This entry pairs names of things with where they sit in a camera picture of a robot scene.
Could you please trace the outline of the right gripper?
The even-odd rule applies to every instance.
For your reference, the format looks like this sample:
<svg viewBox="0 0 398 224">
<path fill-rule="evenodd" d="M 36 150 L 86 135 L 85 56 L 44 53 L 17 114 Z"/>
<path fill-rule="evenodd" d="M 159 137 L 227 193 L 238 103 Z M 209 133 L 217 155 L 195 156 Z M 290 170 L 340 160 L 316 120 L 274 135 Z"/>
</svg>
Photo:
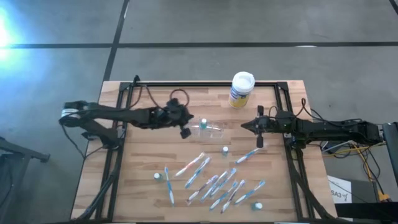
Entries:
<svg viewBox="0 0 398 224">
<path fill-rule="evenodd" d="M 264 107 L 258 105 L 257 118 L 253 119 L 252 121 L 243 123 L 241 126 L 242 128 L 247 129 L 248 131 L 254 134 L 257 134 L 256 146 L 258 148 L 263 148 L 264 138 L 262 137 L 262 134 L 266 132 L 273 132 L 276 127 L 276 122 L 273 119 L 271 119 L 269 116 L 264 116 Z"/>
</svg>

